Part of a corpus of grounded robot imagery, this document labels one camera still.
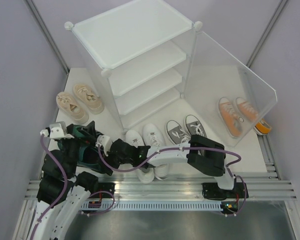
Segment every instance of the clear plastic shoe rack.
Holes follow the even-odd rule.
[[[229,146],[276,104],[276,91],[163,0],[133,0],[82,22],[65,23],[105,106],[123,130],[182,98]],[[234,137],[219,100],[249,101]]]

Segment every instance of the purple wall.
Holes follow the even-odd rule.
[[[278,103],[266,119],[279,170],[300,205],[300,0],[289,1],[252,70],[277,90]]]
[[[0,240],[12,238],[29,179],[38,176],[39,132],[55,119],[65,81],[25,3],[0,1]]]

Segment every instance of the orange canvas sneaker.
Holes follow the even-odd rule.
[[[220,115],[230,134],[235,138],[239,137],[242,133],[240,122],[243,122],[244,119],[237,114],[234,106],[226,97],[222,97],[219,100],[218,107]]]
[[[252,104],[242,97],[238,97],[235,100],[236,106],[238,107],[239,111],[250,121],[254,122],[258,118],[258,111],[252,106]]]

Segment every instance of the white shelf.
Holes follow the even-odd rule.
[[[155,97],[182,82],[182,76],[173,68],[152,78],[115,100],[120,115],[127,115]]]
[[[92,87],[92,89],[95,91],[95,87],[93,85],[93,82],[85,68],[71,68],[69,77],[65,86],[64,91],[71,93],[72,87],[76,83],[85,83]],[[204,125],[206,134],[209,138],[211,138],[214,141],[223,143],[219,137],[214,133],[214,131],[205,123],[204,119],[199,116],[199,114],[185,101],[185,99],[177,99],[179,98],[179,93],[177,95],[177,91],[173,88],[169,91],[165,92],[164,94],[158,96],[156,99],[153,99],[151,102],[148,102],[144,105],[144,107],[137,109],[135,111],[132,111],[130,114],[122,117],[122,121],[124,121],[127,125],[133,124],[135,126],[132,127],[132,129],[138,131],[140,134],[142,133],[143,126],[147,123],[153,123],[155,124],[163,133],[163,137],[165,139],[165,143],[167,146],[172,145],[172,143],[168,140],[166,134],[165,134],[165,126],[166,123],[169,120],[175,120],[181,125],[183,125],[183,120],[185,116],[189,114],[193,114],[199,118],[199,120]],[[151,103],[153,101],[159,101],[156,102],[156,104],[160,103],[162,105],[161,109],[155,109],[151,107]],[[92,114],[88,108],[83,104],[80,103],[80,105],[87,111],[89,114],[89,120],[85,124],[87,125],[91,121],[95,121],[95,129],[102,132],[105,135],[108,135],[111,137],[113,141],[115,141],[118,138],[124,139],[122,136],[122,129],[118,126],[112,115],[109,113],[107,107],[104,109],[104,111],[98,115]],[[137,117],[138,115],[148,115],[144,119],[141,119],[138,121],[138,123],[133,122],[135,119],[133,117]],[[62,111],[59,110],[56,122],[65,121],[66,125],[72,124],[73,122],[71,119]],[[50,141],[49,149],[54,150],[58,149],[57,142]],[[236,173],[266,173],[267,168],[265,165],[265,161],[261,152],[260,144],[258,141],[258,137],[256,133],[251,130],[243,139],[238,143],[236,147],[233,148],[227,148],[229,151],[233,151],[238,153],[242,156],[242,161],[238,164],[234,164],[231,166],[231,170]],[[227,162],[233,160],[231,156],[227,156]],[[120,169],[130,169],[130,164],[124,164],[120,166]],[[86,171],[89,173],[94,173],[97,176],[104,178],[106,177],[104,174],[96,173],[88,168],[85,167],[77,167],[76,169],[77,173],[81,173],[82,171]],[[136,178],[135,172],[114,172],[113,177],[127,177],[127,178]],[[195,168],[191,167],[188,164],[172,164],[170,166],[169,175],[168,177],[192,177],[192,178],[200,178],[202,177],[202,173],[197,171]]]
[[[155,99],[147,102],[142,107],[130,112],[129,114],[121,118],[123,127],[130,129],[138,123],[142,122],[149,116],[155,114],[161,109],[165,108],[169,104],[180,98],[180,92],[175,88],[172,88]]]
[[[118,66],[109,78],[115,98],[122,96],[146,81],[186,60],[187,55],[172,41]]]
[[[114,69],[192,25],[162,0],[134,0],[75,24],[72,32],[101,68]]]

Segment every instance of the white floor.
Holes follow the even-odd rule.
[[[68,77],[68,81],[65,87],[65,92],[72,93],[72,86],[74,83],[86,83],[89,84],[93,89],[95,89],[91,78],[89,77],[88,72],[85,68],[72,68]],[[91,121],[95,121],[95,128],[96,130],[102,132],[105,135],[111,137],[113,141],[118,138],[122,138],[122,129],[118,126],[116,121],[110,115],[107,108],[98,115],[91,114],[86,106],[81,103],[86,111],[89,113],[89,120],[86,124],[90,123]],[[183,126],[183,121],[185,116],[192,114],[197,116],[202,124],[204,125],[204,129],[206,131],[207,137],[216,141],[220,142],[220,139],[214,134],[214,132],[205,124],[203,119],[199,117],[199,115],[192,109],[192,107],[184,100],[179,99],[172,104],[168,105],[167,107],[163,108],[156,114],[152,115],[151,117],[147,118],[146,120],[140,122],[132,129],[138,131],[140,134],[142,133],[142,128],[146,123],[153,123],[155,124],[164,135],[166,145],[172,145],[172,143],[168,140],[165,134],[165,125],[169,120],[175,120],[179,122]],[[63,112],[59,111],[56,122],[64,121],[66,125],[72,123],[71,119],[66,116]],[[49,149],[58,149],[57,144],[52,140]],[[264,158],[261,152],[260,144],[258,141],[258,137],[256,133],[252,130],[250,131],[239,143],[236,147],[229,148],[227,147],[226,150],[236,152],[237,154],[242,156],[242,161],[232,165],[231,170],[235,173],[265,173],[267,172],[266,165],[264,162]],[[230,162],[234,160],[235,157],[227,156],[226,161]],[[120,169],[129,169],[131,165],[122,165]],[[78,167],[77,172],[91,172],[90,169],[84,167]],[[120,173],[114,172],[114,177],[135,177],[134,172],[129,173]],[[172,164],[170,166],[169,175],[168,177],[201,177],[203,176],[202,173],[194,169],[188,164]]]

